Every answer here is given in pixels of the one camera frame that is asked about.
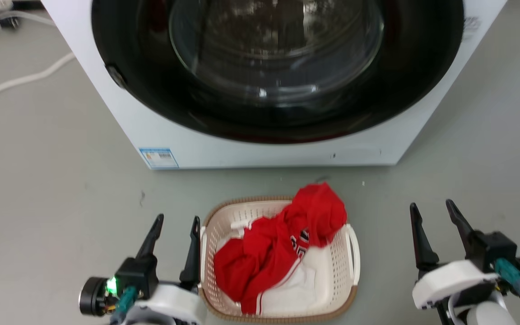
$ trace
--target brown basket rim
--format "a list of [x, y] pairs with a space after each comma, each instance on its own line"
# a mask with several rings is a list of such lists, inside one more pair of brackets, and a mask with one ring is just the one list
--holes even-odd
[[[220, 204], [218, 204], [214, 209], [210, 211], [208, 216], [206, 216], [206, 219], [204, 220], [204, 226], [207, 227], [210, 223], [210, 220], [212, 217], [222, 208], [225, 208], [226, 206], [233, 205], [233, 204], [240, 204], [240, 203], [248, 203], [248, 202], [261, 202], [261, 201], [292, 201], [294, 196], [291, 195], [259, 195], [255, 197], [244, 197], [244, 198], [237, 198], [232, 200], [224, 201]], [[233, 316], [233, 315], [227, 315], [225, 313], [220, 312], [218, 309], [215, 309], [212, 304], [210, 304], [210, 301], [208, 300], [208, 297], [206, 296], [206, 292], [204, 288], [201, 288], [198, 290], [200, 297], [202, 300], [204, 300], [204, 303], [206, 304], [206, 307], [214, 316], [218, 317], [219, 319], [227, 320], [227, 321], [239, 321], [243, 323], [271, 323], [271, 324], [284, 324], [284, 323], [311, 323], [316, 321], [326, 321], [333, 319], [335, 317], [338, 317], [345, 313], [349, 307], [353, 304], [353, 301], [355, 299], [355, 296], [357, 295], [358, 286], [353, 286], [350, 289], [350, 294], [348, 295], [347, 300], [344, 302], [343, 305], [340, 306], [340, 308], [336, 309], [335, 311], [332, 311], [330, 313], [323, 313], [320, 315], [311, 315], [311, 316], [300, 316], [300, 317], [261, 317], [258, 315], [243, 315], [243, 316]]]

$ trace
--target washing machine door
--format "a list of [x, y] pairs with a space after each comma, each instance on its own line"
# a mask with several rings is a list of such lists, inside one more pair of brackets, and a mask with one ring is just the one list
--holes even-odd
[[297, 144], [406, 110], [448, 70], [462, 0], [93, 0], [114, 81], [166, 119]]

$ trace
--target red clothing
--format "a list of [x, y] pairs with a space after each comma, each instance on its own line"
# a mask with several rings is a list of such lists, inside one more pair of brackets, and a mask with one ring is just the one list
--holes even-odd
[[328, 184], [308, 185], [277, 216], [255, 220], [242, 239], [217, 251], [216, 284], [243, 313], [254, 314], [260, 294], [278, 284], [309, 246], [326, 246], [344, 224], [344, 204]]

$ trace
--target laundry basket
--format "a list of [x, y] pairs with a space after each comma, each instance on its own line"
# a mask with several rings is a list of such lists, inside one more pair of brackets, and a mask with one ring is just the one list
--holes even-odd
[[240, 306], [216, 285], [214, 255], [218, 242], [233, 231], [231, 224], [262, 216], [272, 218], [292, 199], [290, 196], [263, 196], [231, 200], [214, 208], [204, 220], [200, 233], [200, 296], [215, 316], [249, 323], [324, 321], [344, 313], [352, 304], [360, 277], [360, 252], [357, 236], [349, 224], [338, 231], [332, 243], [324, 248], [311, 247], [303, 258], [303, 263], [316, 270], [315, 290], [318, 299], [305, 312], [243, 315]]

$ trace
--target blue and white label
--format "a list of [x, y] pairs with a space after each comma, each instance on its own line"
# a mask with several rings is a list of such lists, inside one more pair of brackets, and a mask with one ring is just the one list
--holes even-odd
[[140, 148], [140, 153], [151, 169], [178, 168], [178, 163], [169, 148]]

